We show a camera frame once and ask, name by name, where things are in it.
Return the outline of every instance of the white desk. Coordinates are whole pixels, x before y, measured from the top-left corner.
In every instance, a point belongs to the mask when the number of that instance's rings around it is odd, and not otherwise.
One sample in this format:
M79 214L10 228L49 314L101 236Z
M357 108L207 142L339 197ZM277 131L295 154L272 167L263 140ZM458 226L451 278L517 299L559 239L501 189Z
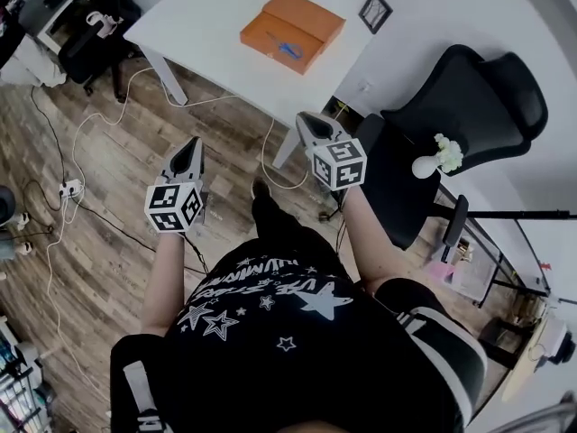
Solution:
M240 31L268 1L161 0L125 38L141 47L180 104L187 98L165 59L226 88L287 126L289 133L273 162L278 168L298 144L297 113L322 111L372 34L358 17L366 0L311 0L346 23L301 76L240 42Z

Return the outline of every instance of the chair armrest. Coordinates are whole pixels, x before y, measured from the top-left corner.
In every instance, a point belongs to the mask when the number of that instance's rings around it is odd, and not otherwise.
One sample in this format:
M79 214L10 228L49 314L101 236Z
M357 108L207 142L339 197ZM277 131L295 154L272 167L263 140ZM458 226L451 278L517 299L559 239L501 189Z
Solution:
M467 221L469 213L469 201L462 194L457 199L453 209L453 216L449 219L449 226L444 232L443 244L447 247L455 247L461 238L461 233Z
M86 46L86 44L89 41L91 41L94 37L97 37L98 32L100 32L100 29L102 29L103 27L104 24L100 21L92 26L89 26L89 29L78 38L78 40L76 41L76 43L74 43L74 45L70 47L70 49L66 53L66 57L74 58L78 54L78 52L82 50L83 47Z

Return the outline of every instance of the white star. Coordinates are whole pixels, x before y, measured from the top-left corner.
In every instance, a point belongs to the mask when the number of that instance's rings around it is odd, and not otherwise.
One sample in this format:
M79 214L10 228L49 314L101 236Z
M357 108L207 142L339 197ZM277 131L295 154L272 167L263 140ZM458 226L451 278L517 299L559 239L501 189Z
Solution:
M182 324L185 320L188 319L188 323L190 324L190 330L194 330L197 326L197 322L200 319L200 317L203 314L208 314L208 313L212 313L214 310L213 309L207 309L205 308L206 303L203 303L202 305L200 305L199 307L193 307L192 305L190 305L188 307L188 313L185 314L180 321L178 322L178 324Z
M348 305L353 299L348 297L335 297L333 295L334 282L328 282L319 292L308 293L297 291L295 294L306 302L301 308L303 311L317 311L328 320L334 319L334 308Z
M267 311L270 311L270 307L274 305L274 300L267 295L266 297L261 297L261 305L260 308L266 308Z
M202 336L207 336L208 334L217 334L224 341L226 341L226 328L238 324L236 319L230 319L226 317L226 310L219 314L216 318L203 318L207 323L208 327L205 329L205 333Z
M280 338L279 344L277 345L277 348L282 348L283 350L285 350L285 353L288 350L291 350L292 348L296 348L297 346L292 343L292 336L290 336L289 338Z
M254 258L245 258L245 259L242 260L241 262L238 262L238 263L236 264L236 267L237 267L237 268L240 268L241 266L248 266L249 263L250 263L252 260L254 260Z

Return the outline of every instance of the orange box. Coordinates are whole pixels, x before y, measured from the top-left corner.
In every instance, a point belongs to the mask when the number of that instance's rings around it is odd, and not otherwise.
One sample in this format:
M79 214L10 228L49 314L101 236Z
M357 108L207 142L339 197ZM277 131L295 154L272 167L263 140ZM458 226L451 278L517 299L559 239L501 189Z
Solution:
M343 26L343 18L309 0L270 0L241 42L304 74Z

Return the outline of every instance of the picture frame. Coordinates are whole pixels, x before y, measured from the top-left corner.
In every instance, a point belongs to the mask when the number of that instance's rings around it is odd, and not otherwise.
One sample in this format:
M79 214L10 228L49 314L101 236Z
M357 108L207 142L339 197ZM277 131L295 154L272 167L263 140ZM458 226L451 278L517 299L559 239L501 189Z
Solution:
M392 13L393 9L385 0L367 0L359 12L359 17L369 28L369 31L375 34Z

